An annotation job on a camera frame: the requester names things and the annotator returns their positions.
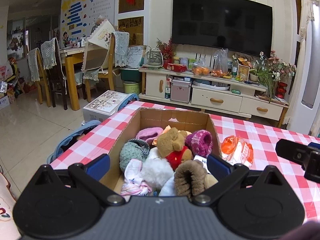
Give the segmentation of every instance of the dining table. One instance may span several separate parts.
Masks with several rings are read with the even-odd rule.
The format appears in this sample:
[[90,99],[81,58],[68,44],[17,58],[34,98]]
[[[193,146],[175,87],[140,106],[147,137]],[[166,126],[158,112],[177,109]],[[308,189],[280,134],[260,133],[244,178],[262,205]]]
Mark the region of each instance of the dining table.
[[[85,47],[71,47],[60,49],[61,64],[66,69],[71,108],[74,111],[80,109],[74,65],[84,61],[84,48]],[[94,44],[88,46],[88,51],[96,49],[101,49],[101,47]]]
[[[52,168],[55,170],[67,169],[73,163],[87,164],[101,154],[108,154],[135,111],[140,107],[187,111],[173,106],[141,101],[132,102],[106,119],[61,154],[51,163]],[[275,150],[276,143],[280,139],[308,145],[310,142],[320,143],[320,138],[214,114],[210,114],[210,117],[215,125],[220,142],[230,135],[235,135],[250,143],[254,152],[251,169],[264,170],[267,165],[276,166],[303,204],[305,222],[310,220],[320,221],[320,184],[305,179],[301,165],[277,156]]]

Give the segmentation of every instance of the blue gripper pad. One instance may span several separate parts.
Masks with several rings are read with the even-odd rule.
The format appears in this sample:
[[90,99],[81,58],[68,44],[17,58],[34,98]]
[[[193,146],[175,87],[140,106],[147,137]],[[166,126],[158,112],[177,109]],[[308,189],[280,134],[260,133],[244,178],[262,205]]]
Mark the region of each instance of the blue gripper pad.
[[320,150],[320,144],[319,143],[309,143],[308,147],[316,148]]
[[218,181],[228,176],[234,170],[231,164],[214,155],[208,156],[207,167]]
[[85,165],[84,171],[90,177],[99,181],[110,169],[110,157],[102,154],[98,158]]

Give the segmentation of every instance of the red box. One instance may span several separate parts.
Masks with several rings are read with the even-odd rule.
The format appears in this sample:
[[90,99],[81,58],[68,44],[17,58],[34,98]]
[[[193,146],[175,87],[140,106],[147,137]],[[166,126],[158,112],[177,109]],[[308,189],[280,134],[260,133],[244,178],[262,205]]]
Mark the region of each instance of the red box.
[[174,72],[185,72],[187,71],[187,66],[186,65],[181,65],[181,64],[174,64],[174,63],[169,63],[167,66],[164,66],[166,70],[171,70]]

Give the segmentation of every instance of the pink storage box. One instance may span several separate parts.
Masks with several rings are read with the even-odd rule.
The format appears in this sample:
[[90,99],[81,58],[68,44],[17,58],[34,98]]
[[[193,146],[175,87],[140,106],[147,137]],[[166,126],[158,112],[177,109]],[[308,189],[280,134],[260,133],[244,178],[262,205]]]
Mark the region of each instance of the pink storage box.
[[191,82],[172,80],[171,100],[189,103],[190,101]]

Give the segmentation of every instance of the pillow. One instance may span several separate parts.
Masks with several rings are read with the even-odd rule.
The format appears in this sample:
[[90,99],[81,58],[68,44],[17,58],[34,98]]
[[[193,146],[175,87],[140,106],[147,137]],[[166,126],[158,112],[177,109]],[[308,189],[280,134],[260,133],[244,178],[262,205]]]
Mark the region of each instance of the pillow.
[[9,189],[9,181],[0,173],[0,239],[17,240],[21,236],[12,217],[16,201]]

